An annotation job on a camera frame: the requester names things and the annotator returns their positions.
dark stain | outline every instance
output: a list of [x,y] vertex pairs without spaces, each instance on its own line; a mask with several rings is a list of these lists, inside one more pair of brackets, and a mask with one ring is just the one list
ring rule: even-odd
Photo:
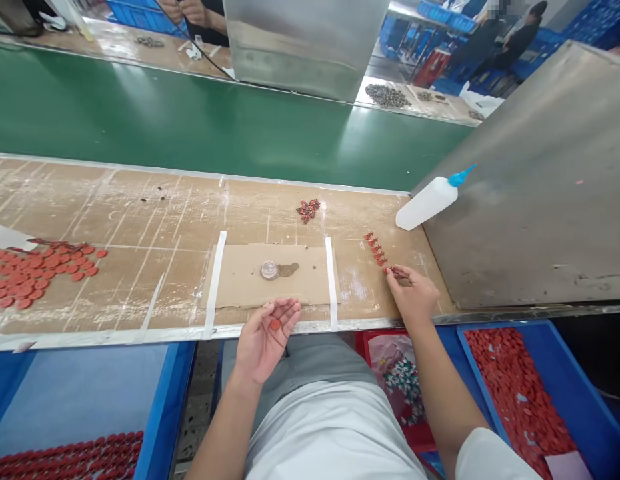
[[277,265],[278,277],[289,277],[299,269],[299,264],[294,262],[292,265]]

left hand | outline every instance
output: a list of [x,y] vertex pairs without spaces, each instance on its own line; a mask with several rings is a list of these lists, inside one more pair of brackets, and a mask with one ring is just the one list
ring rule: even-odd
[[[297,299],[274,299],[258,309],[246,322],[239,336],[234,373],[246,381],[263,385],[279,362],[288,338],[301,318]],[[273,329],[272,320],[281,326]]]
[[207,10],[201,0],[182,0],[179,6],[190,23],[209,28]]

blue bottle nozzle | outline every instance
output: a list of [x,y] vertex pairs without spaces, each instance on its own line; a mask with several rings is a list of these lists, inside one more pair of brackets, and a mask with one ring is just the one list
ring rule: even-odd
[[452,175],[450,178],[448,178],[448,183],[450,185],[452,185],[453,187],[458,187],[460,186],[460,184],[462,184],[463,182],[465,182],[465,178],[468,176],[468,173],[471,172],[471,170],[476,167],[477,164],[475,163],[472,167],[468,168],[468,170],[464,170],[462,172],[459,173],[455,173],[454,175]]

gray pants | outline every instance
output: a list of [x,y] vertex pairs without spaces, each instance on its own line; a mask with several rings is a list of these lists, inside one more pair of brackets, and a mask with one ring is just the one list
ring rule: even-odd
[[[237,343],[238,340],[228,340],[223,346],[222,392],[235,366]],[[366,381],[377,384],[365,360],[336,334],[294,335],[288,340],[286,352],[274,372],[263,385],[252,433],[276,402],[299,387],[316,381]]]

glue bottle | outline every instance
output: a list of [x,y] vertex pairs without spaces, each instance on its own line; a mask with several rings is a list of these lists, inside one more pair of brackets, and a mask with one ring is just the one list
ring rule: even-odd
[[476,166],[477,164],[474,164],[468,170],[455,173],[448,179],[434,178],[412,200],[400,208],[395,218],[397,226],[404,230],[412,230],[451,205],[459,194],[458,186],[465,182],[470,170]]

